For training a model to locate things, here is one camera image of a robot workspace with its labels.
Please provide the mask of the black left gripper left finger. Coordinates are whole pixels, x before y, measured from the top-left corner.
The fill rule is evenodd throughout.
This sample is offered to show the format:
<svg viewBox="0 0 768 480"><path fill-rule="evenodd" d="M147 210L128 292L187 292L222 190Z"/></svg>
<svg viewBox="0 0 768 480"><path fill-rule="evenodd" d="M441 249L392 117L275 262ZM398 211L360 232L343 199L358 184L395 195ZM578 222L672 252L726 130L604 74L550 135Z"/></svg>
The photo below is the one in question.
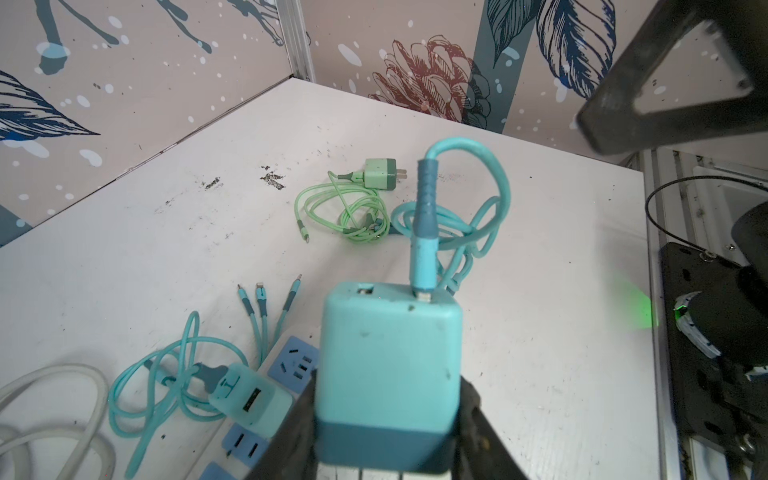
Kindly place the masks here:
<svg viewBox="0 0 768 480"><path fill-rule="evenodd" d="M315 480L318 459L314 451L316 421L314 400L317 372L269 441L246 480Z"/></svg>

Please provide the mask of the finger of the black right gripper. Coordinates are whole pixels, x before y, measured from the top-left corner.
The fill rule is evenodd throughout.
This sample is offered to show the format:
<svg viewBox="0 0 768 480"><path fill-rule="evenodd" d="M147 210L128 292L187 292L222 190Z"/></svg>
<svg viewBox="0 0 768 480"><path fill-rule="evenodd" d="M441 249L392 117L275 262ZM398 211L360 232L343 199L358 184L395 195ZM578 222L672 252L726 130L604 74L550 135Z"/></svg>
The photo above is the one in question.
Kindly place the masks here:
<svg viewBox="0 0 768 480"><path fill-rule="evenodd" d="M577 125L602 155L765 132L766 2L657 2Z"/></svg>

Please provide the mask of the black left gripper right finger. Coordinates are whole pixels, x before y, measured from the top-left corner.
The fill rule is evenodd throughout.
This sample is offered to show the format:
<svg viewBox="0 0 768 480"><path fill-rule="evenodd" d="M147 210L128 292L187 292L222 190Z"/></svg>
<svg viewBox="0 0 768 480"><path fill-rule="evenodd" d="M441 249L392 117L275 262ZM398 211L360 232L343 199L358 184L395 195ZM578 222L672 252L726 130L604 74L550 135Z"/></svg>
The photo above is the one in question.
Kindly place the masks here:
<svg viewBox="0 0 768 480"><path fill-rule="evenodd" d="M482 412L479 393L464 378L461 379L457 422L453 479L528 479Z"/></svg>

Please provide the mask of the teal charger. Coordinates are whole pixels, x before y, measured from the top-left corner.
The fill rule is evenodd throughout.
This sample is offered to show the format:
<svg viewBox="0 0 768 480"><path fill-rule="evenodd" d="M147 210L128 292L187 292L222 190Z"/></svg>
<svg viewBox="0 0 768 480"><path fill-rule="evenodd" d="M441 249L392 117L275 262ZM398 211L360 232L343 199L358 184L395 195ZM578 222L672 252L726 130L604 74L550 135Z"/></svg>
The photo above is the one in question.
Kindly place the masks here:
<svg viewBox="0 0 768 480"><path fill-rule="evenodd" d="M444 291L344 282L326 297L315 380L318 459L439 475L455 451L463 312Z"/></svg>
<svg viewBox="0 0 768 480"><path fill-rule="evenodd" d="M212 407L264 439L276 435L294 404L286 388L243 364L214 368L204 384Z"/></svg>

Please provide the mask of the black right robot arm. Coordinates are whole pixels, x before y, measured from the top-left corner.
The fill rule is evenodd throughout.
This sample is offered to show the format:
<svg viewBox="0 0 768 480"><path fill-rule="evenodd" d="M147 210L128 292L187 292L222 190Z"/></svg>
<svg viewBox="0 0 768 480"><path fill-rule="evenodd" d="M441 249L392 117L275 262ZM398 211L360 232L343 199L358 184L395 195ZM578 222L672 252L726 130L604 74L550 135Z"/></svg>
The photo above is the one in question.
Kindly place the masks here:
<svg viewBox="0 0 768 480"><path fill-rule="evenodd" d="M641 111L643 88L695 29L736 87ZM577 124L596 152L637 154L645 176L663 477L765 478L767 175L675 146L766 131L766 3L658 2Z"/></svg>

